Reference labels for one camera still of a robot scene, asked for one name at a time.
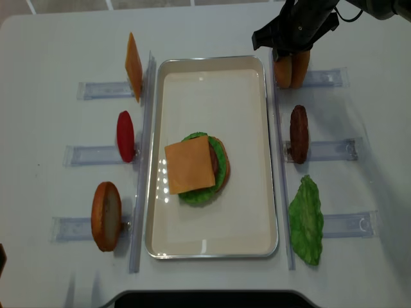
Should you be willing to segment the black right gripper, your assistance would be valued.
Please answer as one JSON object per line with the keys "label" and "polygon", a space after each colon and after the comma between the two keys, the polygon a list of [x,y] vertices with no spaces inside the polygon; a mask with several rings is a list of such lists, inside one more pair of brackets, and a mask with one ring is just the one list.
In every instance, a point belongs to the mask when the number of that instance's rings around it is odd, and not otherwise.
{"label": "black right gripper", "polygon": [[278,51],[305,51],[327,32],[335,30],[337,1],[286,1],[280,14],[252,35],[255,50],[271,47]]}

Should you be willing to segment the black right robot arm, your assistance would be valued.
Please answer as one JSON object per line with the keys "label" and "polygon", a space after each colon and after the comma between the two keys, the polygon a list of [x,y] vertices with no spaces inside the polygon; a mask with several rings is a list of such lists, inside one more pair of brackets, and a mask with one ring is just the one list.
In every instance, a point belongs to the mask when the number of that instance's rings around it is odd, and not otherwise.
{"label": "black right robot arm", "polygon": [[[410,20],[410,1],[350,1],[378,20],[399,15]],[[358,19],[344,19],[336,9],[338,1],[300,0],[286,1],[279,15],[252,35],[254,50],[270,47],[275,58],[310,50],[314,43],[327,32],[334,31],[339,21],[353,22]]]}

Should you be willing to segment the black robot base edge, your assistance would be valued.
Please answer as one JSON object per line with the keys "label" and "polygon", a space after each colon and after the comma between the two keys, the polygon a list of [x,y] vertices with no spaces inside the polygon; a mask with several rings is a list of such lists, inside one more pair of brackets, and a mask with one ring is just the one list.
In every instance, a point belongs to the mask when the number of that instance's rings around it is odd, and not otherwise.
{"label": "black robot base edge", "polygon": [[115,307],[314,307],[286,291],[147,291],[120,296]]}

